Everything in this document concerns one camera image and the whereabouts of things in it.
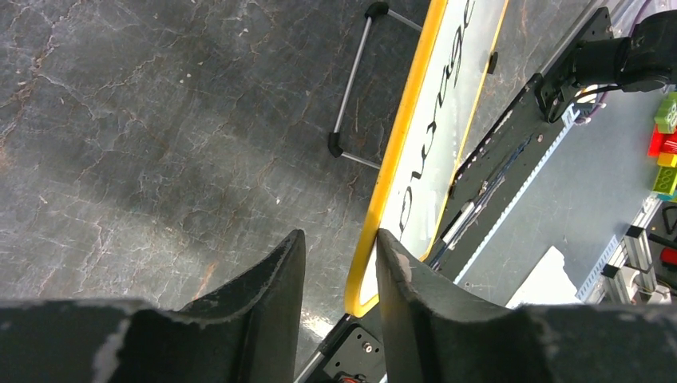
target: gray table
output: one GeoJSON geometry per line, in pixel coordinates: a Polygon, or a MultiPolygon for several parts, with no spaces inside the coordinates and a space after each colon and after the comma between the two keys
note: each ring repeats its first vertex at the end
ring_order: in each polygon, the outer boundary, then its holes
{"type": "Polygon", "coordinates": [[[610,94],[590,124],[574,127],[460,281],[496,304],[513,296],[551,246],[580,287],[613,235],[627,230],[651,193],[646,155],[664,95],[610,94]]]}

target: red toy block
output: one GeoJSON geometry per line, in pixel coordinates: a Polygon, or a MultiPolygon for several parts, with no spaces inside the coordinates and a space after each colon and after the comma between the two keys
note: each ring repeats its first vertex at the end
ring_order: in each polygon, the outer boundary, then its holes
{"type": "Polygon", "coordinates": [[[660,252],[660,260],[669,265],[677,266],[677,250],[672,250],[669,247],[660,252]]]}
{"type": "Polygon", "coordinates": [[[668,145],[668,150],[665,148],[666,139],[671,138],[670,134],[662,134],[658,132],[658,127],[654,125],[654,132],[651,134],[651,143],[649,144],[649,152],[647,153],[650,157],[657,157],[661,152],[677,154],[677,137],[675,138],[675,152],[672,152],[672,143],[668,145]]]}

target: cracked gray floor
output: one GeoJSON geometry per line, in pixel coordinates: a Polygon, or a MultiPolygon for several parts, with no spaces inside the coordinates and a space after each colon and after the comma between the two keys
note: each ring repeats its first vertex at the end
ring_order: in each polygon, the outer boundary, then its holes
{"type": "MultiPolygon", "coordinates": [[[[510,2],[468,148],[585,2],[563,3],[510,2]]],[[[0,297],[178,308],[302,228],[303,362],[376,179],[326,150],[367,4],[1,0],[0,297]]],[[[425,2],[391,5],[423,23],[425,2]]],[[[380,161],[418,35],[376,26],[343,126],[380,161]]]]}

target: purple cable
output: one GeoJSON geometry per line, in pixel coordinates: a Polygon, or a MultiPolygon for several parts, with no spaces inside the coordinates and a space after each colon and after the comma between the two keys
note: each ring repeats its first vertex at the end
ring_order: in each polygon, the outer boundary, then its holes
{"type": "MultiPolygon", "coordinates": [[[[639,20],[642,18],[642,15],[644,14],[644,12],[647,11],[649,4],[651,4],[651,0],[644,0],[644,4],[642,4],[642,6],[639,8],[639,11],[637,12],[637,15],[635,16],[635,20],[632,21],[632,28],[630,28],[630,33],[628,34],[628,36],[632,36],[632,32],[635,30],[635,27],[637,26],[637,24],[639,24],[639,20]]],[[[600,99],[595,103],[595,106],[592,108],[592,111],[590,112],[590,114],[588,114],[584,118],[576,118],[576,123],[577,124],[584,124],[586,120],[593,118],[597,114],[597,112],[599,112],[600,109],[602,109],[601,105],[604,104],[604,101],[607,99],[608,94],[609,94],[609,92],[602,93],[602,96],[600,96],[600,99]]]]}

